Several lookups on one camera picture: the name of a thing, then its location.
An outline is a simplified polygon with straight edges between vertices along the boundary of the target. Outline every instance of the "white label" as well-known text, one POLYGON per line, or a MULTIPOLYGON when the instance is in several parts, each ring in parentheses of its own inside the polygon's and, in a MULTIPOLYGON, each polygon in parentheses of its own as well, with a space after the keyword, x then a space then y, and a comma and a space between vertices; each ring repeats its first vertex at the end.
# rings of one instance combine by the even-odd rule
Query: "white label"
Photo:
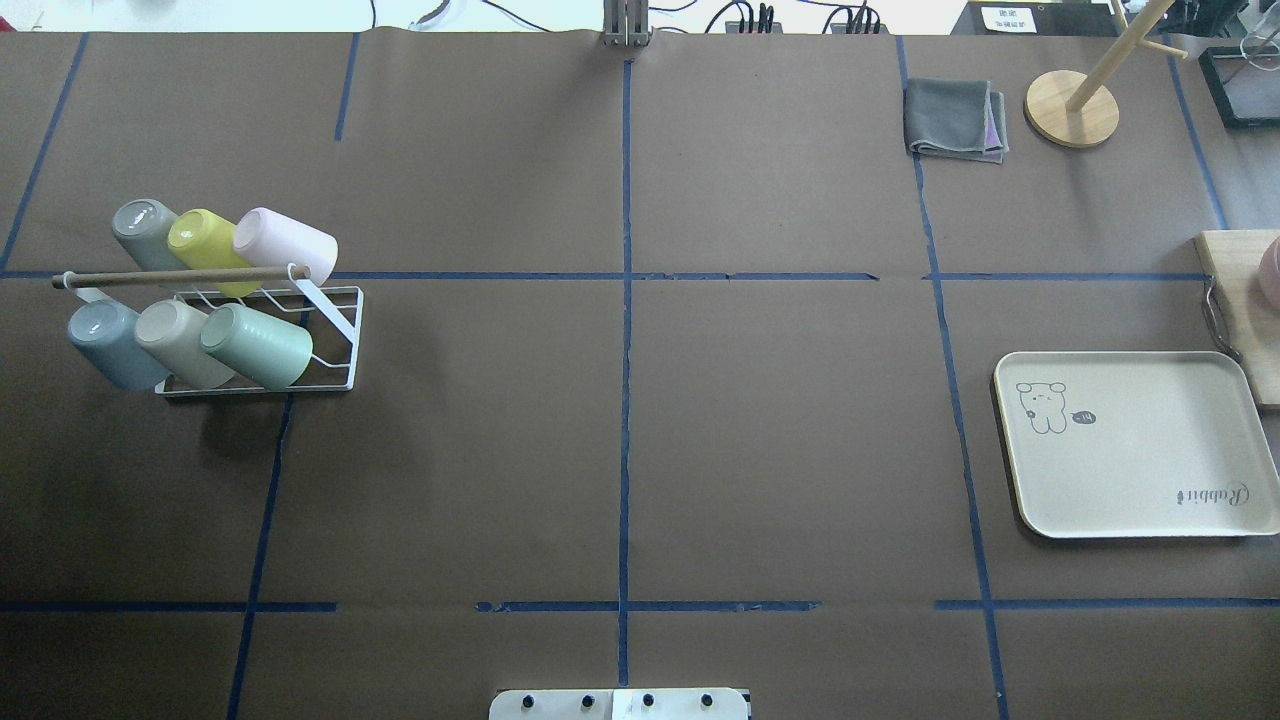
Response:
POLYGON ((1036 32, 1030 8, 983 8, 982 24, 996 32, 1036 32))

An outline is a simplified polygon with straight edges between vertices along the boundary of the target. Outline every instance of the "cartoon bear drawing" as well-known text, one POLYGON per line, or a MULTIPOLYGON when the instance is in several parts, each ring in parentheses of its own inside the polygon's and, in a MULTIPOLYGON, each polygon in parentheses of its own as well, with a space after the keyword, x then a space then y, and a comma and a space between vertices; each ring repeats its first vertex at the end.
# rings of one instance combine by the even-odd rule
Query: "cartoon bear drawing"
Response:
POLYGON ((1066 432, 1066 386, 1062 383, 1018 383, 1018 400, 1038 434, 1066 432))

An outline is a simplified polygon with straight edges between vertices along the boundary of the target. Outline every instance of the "mint green cup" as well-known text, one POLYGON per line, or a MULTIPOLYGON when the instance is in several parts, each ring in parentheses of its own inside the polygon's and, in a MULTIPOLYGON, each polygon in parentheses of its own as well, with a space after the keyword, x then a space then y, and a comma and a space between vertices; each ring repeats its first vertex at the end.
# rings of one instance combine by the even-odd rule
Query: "mint green cup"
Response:
POLYGON ((200 331, 214 360, 271 391, 293 384, 311 363, 311 333, 239 304, 214 310, 200 331))

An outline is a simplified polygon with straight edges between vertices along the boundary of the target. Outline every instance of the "yellow cup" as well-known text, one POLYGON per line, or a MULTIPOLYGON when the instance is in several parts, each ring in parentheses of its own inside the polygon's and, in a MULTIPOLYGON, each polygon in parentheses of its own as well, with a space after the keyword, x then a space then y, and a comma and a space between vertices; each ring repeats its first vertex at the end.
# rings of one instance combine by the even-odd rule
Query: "yellow cup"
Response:
MULTIPOLYGON (((169 228, 169 251, 193 270, 252 268, 236 254, 232 233, 236 224, 209 210, 188 210, 169 228)), ((227 297, 244 297, 262 287, 260 282, 215 283, 227 297)))

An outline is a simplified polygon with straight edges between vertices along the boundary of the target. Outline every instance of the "table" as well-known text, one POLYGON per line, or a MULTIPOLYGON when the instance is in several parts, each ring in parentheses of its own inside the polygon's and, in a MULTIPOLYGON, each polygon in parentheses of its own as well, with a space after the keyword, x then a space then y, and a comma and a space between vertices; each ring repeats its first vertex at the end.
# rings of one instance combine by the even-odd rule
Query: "table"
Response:
POLYGON ((1138 53, 1096 150, 919 160, 908 74, 1016 109, 1107 41, 842 40, 0 36, 5 712, 1274 716, 1276 539, 1034 536, 991 372, 1211 350, 1190 238, 1280 224, 1280 136, 1138 53), (128 269, 136 196, 338 237, 355 391, 99 378, 47 277, 128 269))

